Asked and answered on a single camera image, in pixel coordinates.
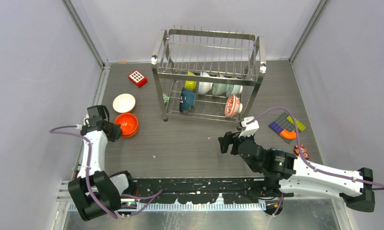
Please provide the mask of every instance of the red box with white dots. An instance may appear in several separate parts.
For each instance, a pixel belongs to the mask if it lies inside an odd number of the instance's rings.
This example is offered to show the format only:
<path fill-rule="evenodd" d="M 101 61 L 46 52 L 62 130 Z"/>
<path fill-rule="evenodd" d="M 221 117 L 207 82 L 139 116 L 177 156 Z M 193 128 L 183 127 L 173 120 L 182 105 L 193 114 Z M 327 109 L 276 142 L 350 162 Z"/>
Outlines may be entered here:
<path fill-rule="evenodd" d="M 148 82 L 147 78 L 137 70 L 129 74 L 129 79 L 138 88 L 141 88 L 143 85 L 145 85 Z"/>

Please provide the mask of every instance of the blue bowl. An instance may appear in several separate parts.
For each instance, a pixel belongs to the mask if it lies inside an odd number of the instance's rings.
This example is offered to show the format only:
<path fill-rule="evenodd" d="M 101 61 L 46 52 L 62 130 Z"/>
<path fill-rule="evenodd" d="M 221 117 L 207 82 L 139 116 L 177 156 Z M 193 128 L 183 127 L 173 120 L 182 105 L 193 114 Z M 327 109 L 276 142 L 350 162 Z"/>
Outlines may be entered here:
<path fill-rule="evenodd" d="M 195 105 L 195 94 L 192 91 L 183 88 L 181 91 L 181 98 L 180 98 L 180 112 L 185 112 L 185 113 L 189 112 L 194 105 Z"/>

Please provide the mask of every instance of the yellow building block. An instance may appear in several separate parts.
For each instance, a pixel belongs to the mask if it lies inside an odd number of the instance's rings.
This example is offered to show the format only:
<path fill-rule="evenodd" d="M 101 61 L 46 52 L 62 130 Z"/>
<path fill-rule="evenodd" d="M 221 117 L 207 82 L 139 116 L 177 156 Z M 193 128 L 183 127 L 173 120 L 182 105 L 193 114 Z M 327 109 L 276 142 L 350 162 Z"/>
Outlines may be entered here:
<path fill-rule="evenodd" d="M 291 116 L 288 116 L 286 118 L 288 121 L 290 121 L 292 124 L 294 123 L 294 121 L 292 120 L 292 117 Z M 304 131 L 306 129 L 306 126 L 304 124 L 302 124 L 300 121 L 298 121 L 298 119 L 296 119 L 296 124 L 298 125 L 298 129 L 300 131 Z"/>

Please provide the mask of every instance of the dish rack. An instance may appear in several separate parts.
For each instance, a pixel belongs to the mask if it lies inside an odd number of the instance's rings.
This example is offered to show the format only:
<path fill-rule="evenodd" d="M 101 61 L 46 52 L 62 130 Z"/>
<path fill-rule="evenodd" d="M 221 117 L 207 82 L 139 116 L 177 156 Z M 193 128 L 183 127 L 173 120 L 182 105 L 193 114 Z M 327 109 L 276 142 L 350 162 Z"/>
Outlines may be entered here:
<path fill-rule="evenodd" d="M 253 105 L 266 71 L 264 37 L 250 34 L 188 29 L 161 30 L 151 58 L 162 119 L 188 117 L 239 122 Z M 210 76 L 201 76 L 204 71 Z M 195 105 L 187 113 L 179 112 L 185 81 L 196 81 Z M 198 94 L 199 82 L 242 85 L 237 97 L 243 110 L 235 117 L 225 117 L 227 97 Z M 163 92 L 169 96 L 164 103 Z"/>

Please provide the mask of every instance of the red and white bowl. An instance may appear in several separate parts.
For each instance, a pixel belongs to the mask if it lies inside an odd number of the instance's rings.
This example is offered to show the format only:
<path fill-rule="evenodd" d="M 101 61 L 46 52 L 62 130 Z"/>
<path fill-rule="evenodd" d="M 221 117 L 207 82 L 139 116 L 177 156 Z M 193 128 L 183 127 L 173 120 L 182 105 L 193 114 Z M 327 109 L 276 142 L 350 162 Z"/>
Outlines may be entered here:
<path fill-rule="evenodd" d="M 225 117 L 232 117 L 241 113 L 243 105 L 235 95 L 230 95 L 226 102 Z"/>

